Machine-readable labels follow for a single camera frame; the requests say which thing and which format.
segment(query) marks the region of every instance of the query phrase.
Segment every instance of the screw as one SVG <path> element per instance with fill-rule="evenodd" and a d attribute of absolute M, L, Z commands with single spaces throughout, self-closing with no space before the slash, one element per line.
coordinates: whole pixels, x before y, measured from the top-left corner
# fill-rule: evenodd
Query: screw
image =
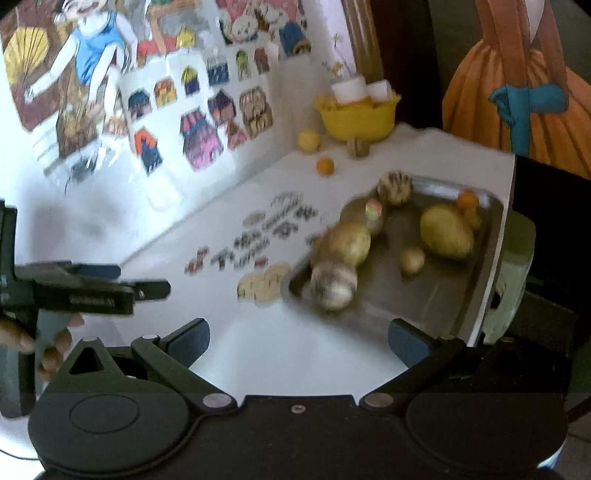
<path fill-rule="evenodd" d="M 203 397 L 203 404 L 207 408 L 224 408 L 232 403 L 232 397 L 225 393 L 210 393 Z"/>
<path fill-rule="evenodd" d="M 387 393 L 370 393 L 365 398 L 365 403 L 372 408 L 386 408 L 394 403 L 392 395 Z"/>

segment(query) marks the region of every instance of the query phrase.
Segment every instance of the black cable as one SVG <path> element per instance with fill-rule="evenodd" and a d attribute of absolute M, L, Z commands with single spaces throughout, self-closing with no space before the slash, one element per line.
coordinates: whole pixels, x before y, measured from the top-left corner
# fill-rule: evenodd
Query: black cable
<path fill-rule="evenodd" d="M 0 453 L 4 455 L 8 455 L 9 457 L 15 458 L 17 460 L 26 460 L 27 462 L 38 462 L 39 458 L 26 458 L 26 457 L 19 457 L 18 455 L 13 455 L 11 453 L 6 452 L 5 450 L 0 449 Z"/>

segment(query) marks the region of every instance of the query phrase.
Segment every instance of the cartoon poster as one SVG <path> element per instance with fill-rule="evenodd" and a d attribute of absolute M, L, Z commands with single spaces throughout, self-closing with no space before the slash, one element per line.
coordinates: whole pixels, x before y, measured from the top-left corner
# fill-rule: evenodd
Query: cartoon poster
<path fill-rule="evenodd" d="M 455 69 L 443 99 L 444 130 L 591 179 L 591 57 L 576 54 L 589 52 L 591 19 L 579 11 L 575 26 L 570 0 L 430 6 L 444 83 L 446 69 Z M 453 64 L 459 39 L 473 33 L 465 58 Z"/>
<path fill-rule="evenodd" d="M 2 19 L 12 97 L 47 175 L 62 164 L 70 168 L 90 160 L 113 139 L 127 136 L 122 75 L 151 57 L 203 48 L 209 26 L 200 5 L 201 0 L 23 0 Z M 148 104 L 138 100 L 134 108 L 141 116 Z"/>
<path fill-rule="evenodd" d="M 272 41 L 286 57 L 309 53 L 301 0 L 216 0 L 227 45 Z"/>

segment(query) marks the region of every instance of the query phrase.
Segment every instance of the garlic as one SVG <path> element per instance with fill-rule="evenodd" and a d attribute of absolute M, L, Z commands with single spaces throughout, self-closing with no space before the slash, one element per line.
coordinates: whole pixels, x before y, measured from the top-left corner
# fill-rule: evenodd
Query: garlic
<path fill-rule="evenodd" d="M 312 270 L 310 291 L 323 310 L 342 310 L 353 301 L 357 292 L 357 272 L 342 260 L 322 261 Z"/>
<path fill-rule="evenodd" d="M 401 171 L 391 171 L 378 183 L 378 195 L 382 202 L 393 207 L 404 205 L 413 193 L 413 180 Z"/>

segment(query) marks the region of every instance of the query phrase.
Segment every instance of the yellow bowl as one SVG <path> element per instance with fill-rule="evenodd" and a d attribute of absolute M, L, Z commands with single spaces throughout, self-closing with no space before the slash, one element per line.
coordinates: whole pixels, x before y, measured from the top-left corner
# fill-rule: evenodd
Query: yellow bowl
<path fill-rule="evenodd" d="M 402 97 L 394 94 L 392 99 L 377 105 L 348 105 L 318 109 L 328 133 L 337 140 L 361 138 L 379 142 L 394 129 L 396 106 Z"/>

